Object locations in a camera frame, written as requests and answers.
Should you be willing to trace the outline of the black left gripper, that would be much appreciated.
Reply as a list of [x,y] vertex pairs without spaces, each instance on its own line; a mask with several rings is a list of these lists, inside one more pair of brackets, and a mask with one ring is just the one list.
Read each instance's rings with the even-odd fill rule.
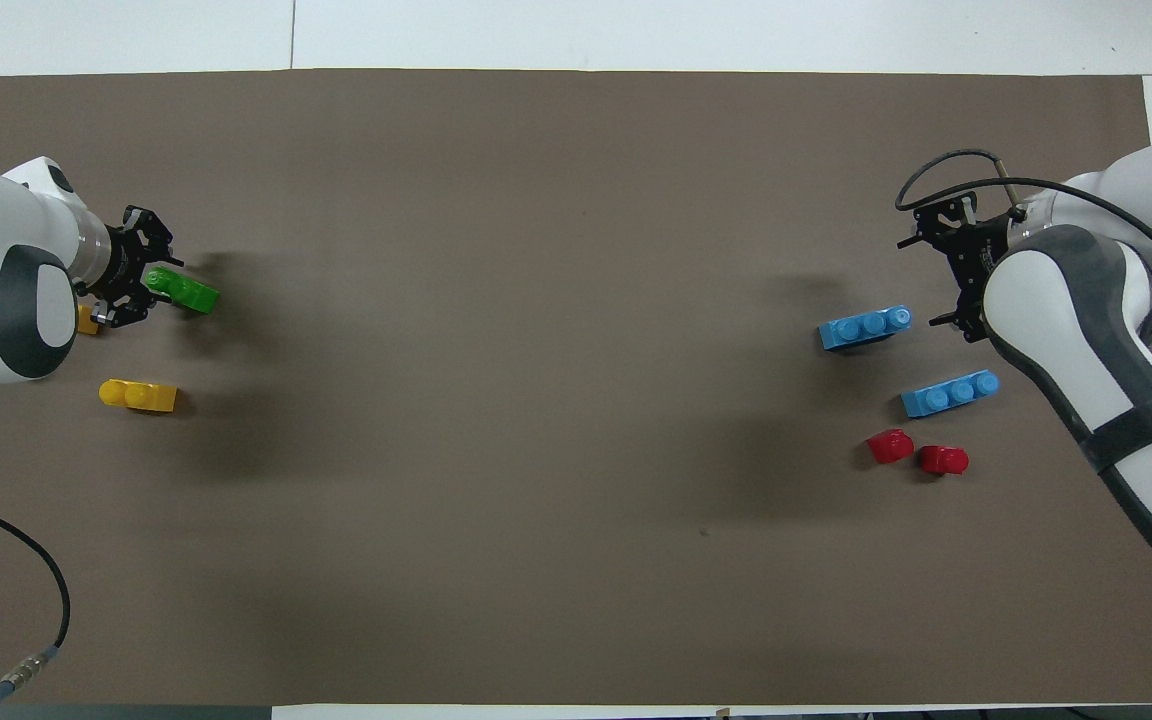
[[141,206],[127,206],[123,223],[105,225],[105,232],[109,236],[109,259],[103,263],[94,281],[86,283],[88,296],[96,297],[93,323],[109,329],[143,323],[157,305],[156,293],[143,283],[146,265],[183,266],[173,253],[173,233],[156,211]]

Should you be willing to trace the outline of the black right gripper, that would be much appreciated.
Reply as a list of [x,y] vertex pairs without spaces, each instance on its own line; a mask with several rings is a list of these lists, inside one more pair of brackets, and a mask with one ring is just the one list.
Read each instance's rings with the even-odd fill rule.
[[1009,251],[1010,217],[977,223],[977,197],[950,197],[911,210],[914,227],[897,247],[935,243],[945,237],[945,255],[957,286],[956,306],[929,319],[929,327],[950,325],[968,343],[987,340],[982,296],[996,263]]

